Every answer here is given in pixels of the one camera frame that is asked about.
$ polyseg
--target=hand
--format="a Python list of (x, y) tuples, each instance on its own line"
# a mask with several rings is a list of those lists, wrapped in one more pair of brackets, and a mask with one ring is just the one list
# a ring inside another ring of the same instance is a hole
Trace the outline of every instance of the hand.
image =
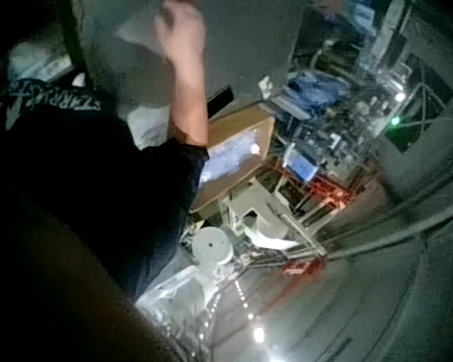
[(205, 49), (203, 16), (192, 5), (178, 0), (165, 0), (163, 8), (171, 16), (172, 24), (162, 15), (156, 15), (156, 37), (165, 56), (175, 68), (188, 68), (202, 62)]

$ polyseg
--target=light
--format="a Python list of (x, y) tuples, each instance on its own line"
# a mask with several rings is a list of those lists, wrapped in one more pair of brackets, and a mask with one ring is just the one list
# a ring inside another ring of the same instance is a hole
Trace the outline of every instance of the light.
[(256, 343), (263, 343), (265, 340), (265, 332), (263, 331), (263, 328), (254, 329), (254, 339)]
[(394, 99), (396, 100), (396, 102), (402, 102), (403, 100), (406, 99), (406, 94), (404, 94), (403, 92), (399, 92), (395, 97)]
[(400, 123), (400, 121), (401, 121), (401, 118), (399, 116), (397, 116), (391, 120), (391, 125), (397, 126)]

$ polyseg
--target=ceiling light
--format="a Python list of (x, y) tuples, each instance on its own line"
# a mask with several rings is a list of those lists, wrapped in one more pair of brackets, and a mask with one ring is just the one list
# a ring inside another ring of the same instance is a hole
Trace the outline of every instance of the ceiling light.
[(263, 343), (265, 340), (265, 332), (263, 331), (263, 328), (255, 328), (254, 339), (256, 343)]
[(395, 97), (394, 99), (396, 100), (396, 102), (402, 102), (403, 100), (406, 99), (406, 94), (403, 93), (403, 92), (399, 92)]

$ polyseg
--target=blue object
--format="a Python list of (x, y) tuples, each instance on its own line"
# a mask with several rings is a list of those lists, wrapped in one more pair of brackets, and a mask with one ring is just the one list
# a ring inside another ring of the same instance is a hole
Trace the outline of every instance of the blue object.
[(292, 151), (287, 168), (304, 183), (310, 181), (319, 170), (315, 164), (296, 151)]

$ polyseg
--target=black t-shirt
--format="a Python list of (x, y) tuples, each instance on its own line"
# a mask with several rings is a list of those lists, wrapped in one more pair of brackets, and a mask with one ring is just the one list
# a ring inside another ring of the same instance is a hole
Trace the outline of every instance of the black t-shirt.
[(6, 135), (8, 181), (61, 219), (133, 299), (170, 261), (205, 148), (172, 139), (139, 150), (102, 111), (35, 107)]

